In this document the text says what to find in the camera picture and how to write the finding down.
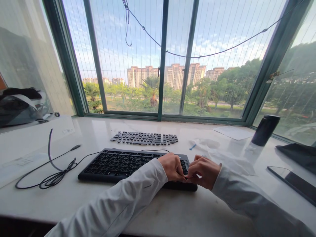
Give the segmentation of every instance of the smartphone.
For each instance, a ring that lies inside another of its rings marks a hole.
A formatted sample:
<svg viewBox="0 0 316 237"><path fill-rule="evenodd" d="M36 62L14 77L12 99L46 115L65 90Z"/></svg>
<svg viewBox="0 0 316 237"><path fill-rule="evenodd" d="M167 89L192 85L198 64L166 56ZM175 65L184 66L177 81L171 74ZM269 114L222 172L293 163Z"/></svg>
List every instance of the smartphone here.
<svg viewBox="0 0 316 237"><path fill-rule="evenodd" d="M267 168L316 207L316 188L313 185L288 169L274 166L268 166Z"/></svg>

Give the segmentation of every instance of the window frame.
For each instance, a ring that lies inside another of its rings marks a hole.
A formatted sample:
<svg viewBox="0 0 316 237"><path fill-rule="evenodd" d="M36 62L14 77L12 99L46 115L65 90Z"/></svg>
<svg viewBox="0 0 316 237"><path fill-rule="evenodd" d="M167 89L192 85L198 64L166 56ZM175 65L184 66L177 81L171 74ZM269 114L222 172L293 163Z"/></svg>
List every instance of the window frame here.
<svg viewBox="0 0 316 237"><path fill-rule="evenodd" d="M252 91L246 101L245 107L243 109L243 114L241 118L218 118L218 117L202 117L202 116L185 116L179 111L178 115L173 114L163 114L162 104L163 104L163 85L165 76L165 54L166 54L166 40L167 40L167 23L168 23L168 7L169 0L163 0L163 19L162 19L162 50L161 50L161 61L160 61L160 82L159 82L159 102L158 102L158 112L148 113L148 112L127 112L127 111L108 111L104 110L103 114L89 113L88 103L85 98L83 85L80 78L78 63L75 57L75 51L72 44L72 39L70 36L70 30L67 23L66 13L62 0L42 0L45 7L47 18L52 28L52 33L54 40L56 42L57 51L59 52L61 58L61 64L64 68L67 82L69 84L70 92L73 97L74 105L78 116L90 116L90 117L108 117L108 118L118 118L118 119L141 119L141 120L151 120L151 121L176 121L176 122L197 122L197 123L211 123L211 124L227 124L227 125L240 125L252 126L257 113L259 112L261 105L265 99L265 96L269 90L270 84L266 81L269 75L276 72L278 69L288 46L290 45L292 38L295 36L295 32L300 25L302 18L308 10L308 6L311 0L304 0L300 3L293 12L286 15L282 20L280 20L274 29L270 43L268 45L265 56L262 60L260 70L256 77L254 84L252 85ZM91 14L91 7L89 0L83 0L87 23L89 29L90 40L92 44L92 52L94 57L95 68L97 72L97 78L100 87L101 100L104 108L106 108L106 99L104 92L104 87L102 83L101 67L98 57L98 48L96 44L96 37L93 28L93 19ZM285 3L281 16L291 10L295 5L297 5L301 0L288 0ZM191 50L189 46L193 44L194 30L197 19L199 0L194 0L192 8L192 18L188 38L188 48L186 61L189 61ZM185 67L184 78L188 77L189 67ZM182 87L181 94L181 104L184 104L185 98L185 88Z"/></svg>

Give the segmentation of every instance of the black thermos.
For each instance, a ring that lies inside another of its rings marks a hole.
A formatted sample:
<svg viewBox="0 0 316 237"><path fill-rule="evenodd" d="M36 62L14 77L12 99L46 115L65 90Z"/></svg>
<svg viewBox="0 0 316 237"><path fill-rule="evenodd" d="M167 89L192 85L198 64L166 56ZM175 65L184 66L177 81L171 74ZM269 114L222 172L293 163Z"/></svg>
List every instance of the black thermos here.
<svg viewBox="0 0 316 237"><path fill-rule="evenodd" d="M251 142L258 146L265 146L269 138L271 137L274 129L280 121L279 116L265 115L263 116L256 133L252 137Z"/></svg>

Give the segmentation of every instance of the sky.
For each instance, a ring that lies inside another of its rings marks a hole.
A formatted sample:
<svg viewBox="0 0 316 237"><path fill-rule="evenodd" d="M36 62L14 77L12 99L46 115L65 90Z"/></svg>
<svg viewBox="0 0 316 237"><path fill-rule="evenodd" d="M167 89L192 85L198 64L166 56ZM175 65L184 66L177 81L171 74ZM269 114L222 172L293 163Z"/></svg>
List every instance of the sky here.
<svg viewBox="0 0 316 237"><path fill-rule="evenodd" d="M82 0L63 0L81 77L96 77L90 37ZM131 66L160 65L161 48L130 14L125 42L125 7L121 0L91 0L103 77L121 77L127 83ZM220 52L239 44L272 25L280 18L286 0L200 0L193 40L192 57ZM163 0L130 0L131 12L148 33L161 44ZM192 15L192 0L170 0L167 50L186 55ZM292 46L315 41L314 2ZM241 66L254 58L263 59L275 26L235 49L215 56L191 59L191 63L214 67ZM185 58L166 54L166 66L185 64Z"/></svg>

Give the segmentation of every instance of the white sleeve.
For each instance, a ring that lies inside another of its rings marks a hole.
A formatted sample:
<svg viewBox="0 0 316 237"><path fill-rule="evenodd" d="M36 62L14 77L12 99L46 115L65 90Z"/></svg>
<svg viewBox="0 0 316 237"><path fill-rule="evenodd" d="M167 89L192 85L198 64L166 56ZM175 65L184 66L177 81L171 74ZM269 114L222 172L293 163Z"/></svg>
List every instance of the white sleeve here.
<svg viewBox="0 0 316 237"><path fill-rule="evenodd" d="M162 165L153 159L60 221L46 236L118 236L167 181Z"/></svg>
<svg viewBox="0 0 316 237"><path fill-rule="evenodd" d="M311 229L281 209L257 185L224 166L211 191L232 211L251 218L260 236L315 236Z"/></svg>

